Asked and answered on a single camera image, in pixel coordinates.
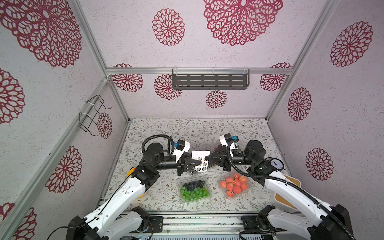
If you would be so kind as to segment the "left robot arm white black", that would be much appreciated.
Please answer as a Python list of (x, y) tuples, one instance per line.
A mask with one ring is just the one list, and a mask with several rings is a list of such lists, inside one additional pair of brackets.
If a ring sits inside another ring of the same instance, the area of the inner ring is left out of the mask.
[(156, 183), (160, 170), (176, 169), (180, 176), (200, 164), (188, 153), (189, 142), (179, 140), (172, 143), (172, 147), (174, 149), (169, 151), (160, 143), (152, 143), (145, 148), (139, 165), (106, 203), (84, 218), (76, 216), (70, 221), (66, 239), (119, 240), (131, 232), (145, 231), (149, 226), (149, 213), (135, 207), (121, 217), (123, 211)]

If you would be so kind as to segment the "white sticker label sheet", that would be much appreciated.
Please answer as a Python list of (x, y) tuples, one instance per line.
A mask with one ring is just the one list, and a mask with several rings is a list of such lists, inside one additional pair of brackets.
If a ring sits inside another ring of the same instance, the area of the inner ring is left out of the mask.
[(193, 167), (198, 173), (203, 173), (208, 171), (209, 161), (206, 160), (206, 157), (210, 155), (210, 151), (192, 151), (192, 159), (200, 162), (199, 165)]

